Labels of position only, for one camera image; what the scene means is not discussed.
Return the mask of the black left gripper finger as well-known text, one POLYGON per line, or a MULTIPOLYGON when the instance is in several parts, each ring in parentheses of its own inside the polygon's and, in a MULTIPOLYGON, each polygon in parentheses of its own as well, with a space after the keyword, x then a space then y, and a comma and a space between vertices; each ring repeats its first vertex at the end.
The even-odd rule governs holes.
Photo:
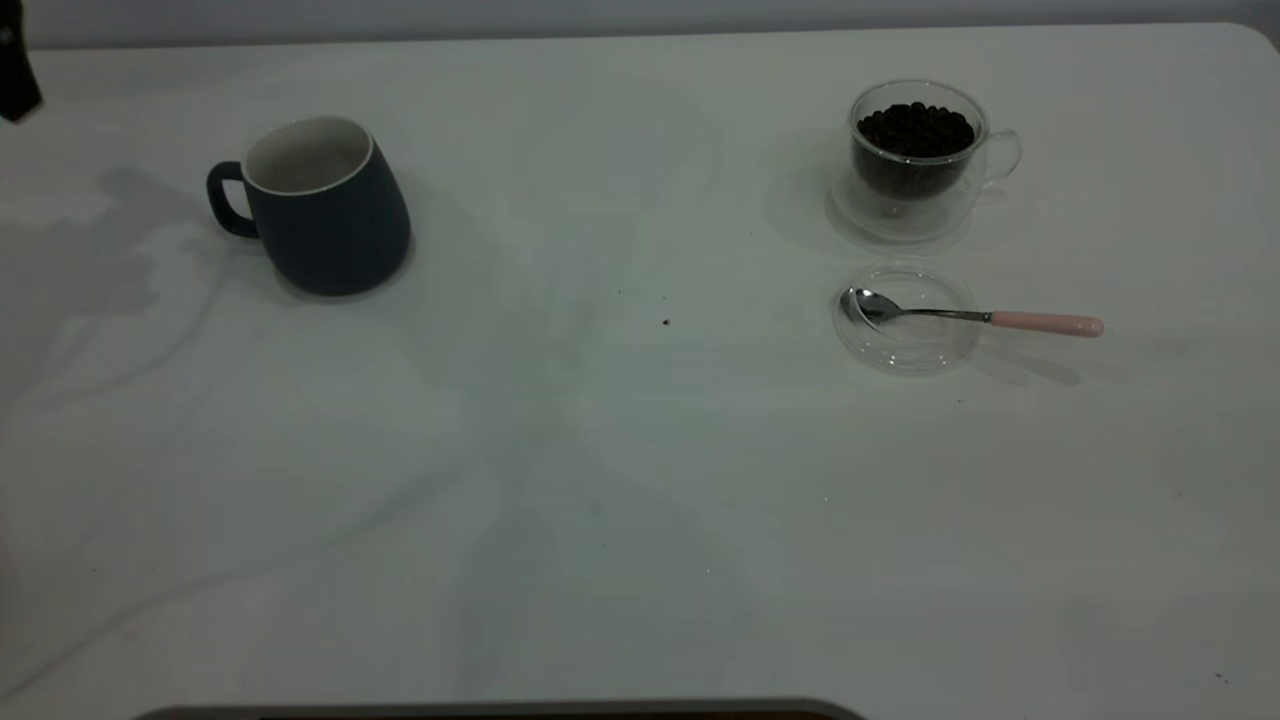
POLYGON ((29 61, 23 1, 1 0, 1 117, 10 124, 37 111, 44 95, 29 61))

